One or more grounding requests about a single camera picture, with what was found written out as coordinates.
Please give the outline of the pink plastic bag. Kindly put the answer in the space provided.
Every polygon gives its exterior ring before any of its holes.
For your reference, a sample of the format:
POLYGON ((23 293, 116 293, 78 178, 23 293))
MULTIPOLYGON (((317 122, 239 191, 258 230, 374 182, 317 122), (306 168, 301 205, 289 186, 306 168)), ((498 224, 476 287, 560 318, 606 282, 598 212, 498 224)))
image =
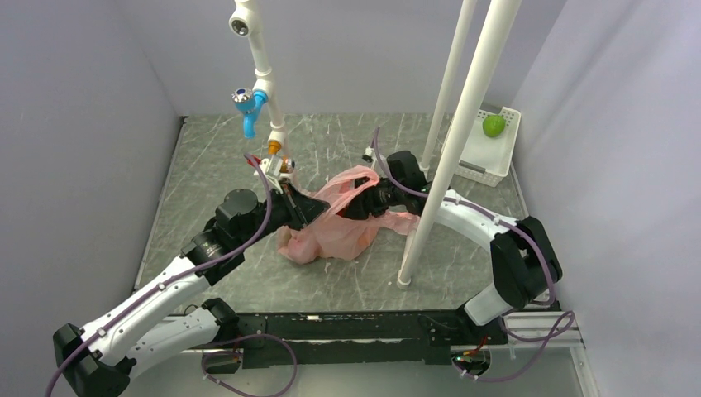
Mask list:
POLYGON ((419 216, 408 212, 387 211, 365 220, 352 220, 339 214, 352 199, 368 193, 379 182, 377 172, 363 165, 332 177, 320 190, 310 193, 313 198, 328 202, 329 210, 301 231, 290 227, 280 228, 277 232, 277 252, 299 265, 317 258, 352 261, 371 245, 381 228, 404 236, 414 231, 419 216))

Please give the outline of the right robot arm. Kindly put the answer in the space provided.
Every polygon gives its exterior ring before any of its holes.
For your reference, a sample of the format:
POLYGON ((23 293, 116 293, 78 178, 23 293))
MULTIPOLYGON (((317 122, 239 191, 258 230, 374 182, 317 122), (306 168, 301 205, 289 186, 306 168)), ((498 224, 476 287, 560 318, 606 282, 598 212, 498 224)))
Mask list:
MULTIPOLYGON (((422 213, 432 184, 421 172, 415 155, 395 152, 384 170, 388 176, 342 205, 342 217, 378 218, 393 206, 403 206, 412 215, 422 213)), ((477 243, 491 258, 492 283, 462 305, 463 315, 455 321, 456 334, 463 342, 477 342, 486 334, 488 323, 534 304, 539 295, 550 293, 563 275, 546 230, 534 217, 504 217, 450 189, 436 221, 477 243)))

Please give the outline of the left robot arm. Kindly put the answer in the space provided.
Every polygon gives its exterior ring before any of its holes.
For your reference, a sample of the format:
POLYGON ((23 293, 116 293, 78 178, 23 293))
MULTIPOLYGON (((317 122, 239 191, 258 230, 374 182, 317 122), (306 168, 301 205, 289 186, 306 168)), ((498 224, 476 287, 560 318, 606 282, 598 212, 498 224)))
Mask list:
POLYGON ((151 282, 103 316, 54 333, 56 374, 78 396, 118 396, 139 361, 157 352, 145 336, 161 320, 238 267, 247 247, 281 227, 302 230, 330 207, 289 183, 268 190, 263 202, 249 189, 230 191, 205 228, 151 282))

